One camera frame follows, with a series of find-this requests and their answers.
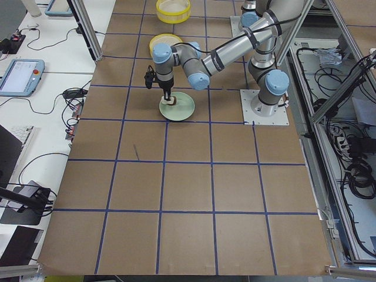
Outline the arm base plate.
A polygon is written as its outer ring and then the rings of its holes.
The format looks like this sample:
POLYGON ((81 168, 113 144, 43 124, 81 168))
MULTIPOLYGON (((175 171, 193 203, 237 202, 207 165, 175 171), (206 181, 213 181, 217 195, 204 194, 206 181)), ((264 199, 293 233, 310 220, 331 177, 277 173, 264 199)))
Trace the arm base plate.
POLYGON ((244 27, 247 27, 246 25, 247 20, 246 18, 241 16, 231 16, 230 17, 230 25, 231 25, 231 35, 232 37, 235 37, 241 33, 244 27))
POLYGON ((259 100, 258 89, 241 89, 241 108, 245 125, 289 126, 283 96, 276 105, 264 105, 259 100))

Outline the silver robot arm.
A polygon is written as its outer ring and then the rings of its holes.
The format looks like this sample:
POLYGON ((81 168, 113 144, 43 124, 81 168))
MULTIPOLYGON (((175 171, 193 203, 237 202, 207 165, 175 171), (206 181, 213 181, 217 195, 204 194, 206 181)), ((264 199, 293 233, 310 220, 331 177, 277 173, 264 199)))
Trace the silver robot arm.
POLYGON ((147 69, 145 85, 150 89, 157 83, 163 90, 162 103, 175 105, 177 99, 172 96, 175 66, 183 68, 193 89, 203 90, 209 86, 213 75, 255 51, 248 68, 260 90, 251 100, 251 109, 258 116, 271 117, 290 84, 287 74, 275 66, 277 38, 301 18, 303 9, 303 1, 244 1, 240 33, 209 51, 205 58, 201 57, 203 52, 195 42, 173 46, 156 44, 152 51, 154 64, 147 69))

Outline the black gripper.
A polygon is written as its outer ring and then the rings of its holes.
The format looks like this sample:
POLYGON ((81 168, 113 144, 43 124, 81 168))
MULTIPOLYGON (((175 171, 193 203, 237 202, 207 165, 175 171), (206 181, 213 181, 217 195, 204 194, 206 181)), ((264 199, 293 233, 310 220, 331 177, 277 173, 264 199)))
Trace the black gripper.
POLYGON ((171 103, 171 89, 174 86, 174 79, 167 81, 160 80, 158 84, 159 87, 163 89, 163 103, 171 103))

